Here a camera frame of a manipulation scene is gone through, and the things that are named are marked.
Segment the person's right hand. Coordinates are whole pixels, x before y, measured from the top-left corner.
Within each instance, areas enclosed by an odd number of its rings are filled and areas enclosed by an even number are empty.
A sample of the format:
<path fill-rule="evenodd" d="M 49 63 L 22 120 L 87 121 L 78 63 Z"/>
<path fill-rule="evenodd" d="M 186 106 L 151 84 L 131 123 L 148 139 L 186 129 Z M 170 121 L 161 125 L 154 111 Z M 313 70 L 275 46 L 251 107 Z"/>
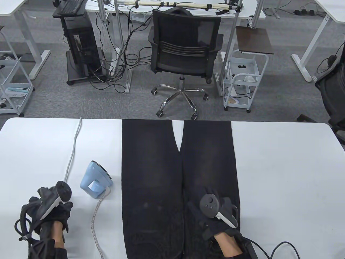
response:
<path fill-rule="evenodd" d="M 188 207 L 201 226 L 205 240 L 222 232 L 229 236 L 241 236 L 237 206 L 229 197 L 219 196 L 215 189 L 195 187 Z"/>

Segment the person's left hand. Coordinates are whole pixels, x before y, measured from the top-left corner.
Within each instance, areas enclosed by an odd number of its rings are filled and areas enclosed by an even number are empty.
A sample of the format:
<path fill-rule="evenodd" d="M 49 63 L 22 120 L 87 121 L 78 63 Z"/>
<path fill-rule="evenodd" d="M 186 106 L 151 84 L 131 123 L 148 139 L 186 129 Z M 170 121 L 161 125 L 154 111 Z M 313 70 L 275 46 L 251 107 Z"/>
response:
<path fill-rule="evenodd" d="M 40 236 L 48 236 L 55 221 L 62 223 L 63 230 L 68 231 L 68 219 L 73 203 L 70 201 L 72 191 L 64 181 L 58 181 L 53 187 L 38 189 L 39 197 L 32 196 L 28 204 L 21 208 L 20 219 L 15 223 L 18 234 L 25 240 L 33 232 Z"/>

